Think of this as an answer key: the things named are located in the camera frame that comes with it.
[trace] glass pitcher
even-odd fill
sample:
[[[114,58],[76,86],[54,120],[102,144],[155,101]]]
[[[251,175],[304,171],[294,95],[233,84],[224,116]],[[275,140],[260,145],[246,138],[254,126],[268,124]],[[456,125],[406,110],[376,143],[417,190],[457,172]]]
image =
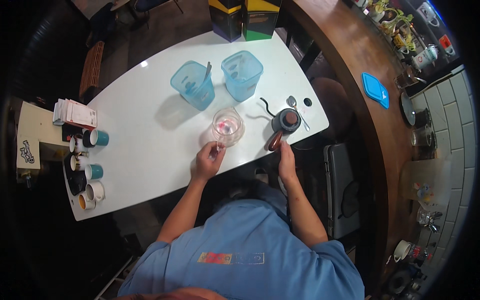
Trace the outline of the glass pitcher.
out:
[[[214,115],[212,134],[225,147],[238,143],[244,133],[245,123],[234,107],[221,109]]]

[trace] gray case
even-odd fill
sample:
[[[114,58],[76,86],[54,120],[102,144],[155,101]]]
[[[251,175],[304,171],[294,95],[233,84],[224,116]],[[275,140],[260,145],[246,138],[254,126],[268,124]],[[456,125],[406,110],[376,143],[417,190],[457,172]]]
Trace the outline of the gray case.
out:
[[[338,219],[342,214],[343,192],[354,180],[345,144],[325,146],[324,162],[328,193],[327,233],[334,239],[339,239],[360,228],[358,211],[348,218]]]

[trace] blue plastic container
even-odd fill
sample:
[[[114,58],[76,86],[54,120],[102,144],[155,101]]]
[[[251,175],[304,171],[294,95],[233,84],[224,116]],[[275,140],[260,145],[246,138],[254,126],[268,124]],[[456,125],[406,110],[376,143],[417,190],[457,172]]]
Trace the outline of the blue plastic container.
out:
[[[198,110],[205,110],[215,98],[212,72],[204,81],[206,72],[206,67],[189,60],[170,79],[170,85]]]
[[[255,94],[260,76],[264,73],[263,65],[248,51],[240,51],[224,59],[222,70],[227,90],[238,102]]]

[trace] person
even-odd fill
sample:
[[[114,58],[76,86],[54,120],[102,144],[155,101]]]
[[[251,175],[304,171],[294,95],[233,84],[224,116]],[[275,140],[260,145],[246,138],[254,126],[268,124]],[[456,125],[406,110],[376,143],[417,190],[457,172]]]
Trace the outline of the person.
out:
[[[195,227],[202,191],[226,148],[207,143],[188,188],[118,291],[118,300],[364,299],[364,286],[342,244],[328,241],[305,196],[287,142],[278,173],[288,194],[263,182],[256,199],[224,204]]]

